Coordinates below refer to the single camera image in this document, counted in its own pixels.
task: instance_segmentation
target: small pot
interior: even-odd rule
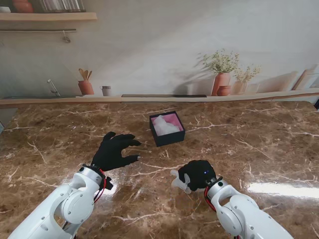
[[[79,88],[83,95],[94,95],[92,85],[89,81],[79,81]]]
[[[220,86],[217,91],[218,96],[227,96],[230,93],[231,86]]]
[[[218,73],[218,75],[215,77],[213,91],[211,93],[212,96],[217,96],[217,91],[220,86],[228,86],[230,81],[230,74],[225,73]]]
[[[102,90],[103,96],[110,96],[111,95],[111,87],[110,86],[100,86]]]
[[[18,13],[33,13],[32,4],[28,0],[13,0],[13,6]]]
[[[233,85],[233,88],[231,89],[231,94],[232,95],[243,94],[246,91],[246,88],[247,88],[247,82],[236,81]]]

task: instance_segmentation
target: red cable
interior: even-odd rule
[[[102,196],[102,194],[103,194],[103,192],[104,192],[104,189],[105,189],[105,187],[106,187],[106,178],[105,178],[105,176],[104,176],[104,186],[103,186],[103,190],[102,190],[102,193],[99,195],[99,197],[94,201],[94,203],[96,203],[99,199],[100,199],[100,197]]]
[[[207,193],[208,193],[208,187],[205,188],[205,191],[204,191],[204,197],[205,197],[205,201],[208,203],[208,205],[210,206],[210,208],[216,212],[216,209],[214,207],[214,205],[212,205],[212,203],[210,202],[210,200],[208,199],[208,196],[207,196]]]

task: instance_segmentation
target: white robotic arm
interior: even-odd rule
[[[215,207],[223,228],[242,239],[292,239],[293,237],[272,217],[259,209],[249,196],[239,193],[223,179],[214,182],[207,197]],[[224,206],[220,203],[229,198]]]
[[[103,179],[105,183],[104,175],[98,170],[83,165],[70,184],[56,188],[8,239],[74,239],[93,211],[94,194]],[[57,223],[54,215],[67,222],[64,227]]]

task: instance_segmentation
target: potted plant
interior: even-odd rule
[[[81,68],[79,69],[81,76],[83,77],[83,81],[79,81],[79,88],[83,95],[94,95],[94,91],[91,83],[89,82],[89,78],[92,74],[92,71],[83,71]]]
[[[204,65],[213,71],[218,73],[215,77],[212,96],[217,96],[217,91],[220,86],[228,86],[230,81],[229,72],[235,70],[239,61],[239,54],[231,52],[230,54],[225,53],[225,49],[216,51],[214,54],[207,56],[204,55]]]
[[[246,71],[240,68],[235,69],[236,82],[232,87],[231,94],[239,95],[246,91],[247,82],[261,72],[261,66],[248,66]]]

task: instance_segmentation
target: marble countertop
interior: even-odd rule
[[[149,116],[177,111],[183,142],[156,147]],[[79,239],[228,239],[203,193],[171,169],[206,159],[296,239],[319,238],[319,113],[306,102],[50,104],[21,108],[0,135],[0,238],[89,163],[105,133],[132,133],[141,160],[107,173]]]

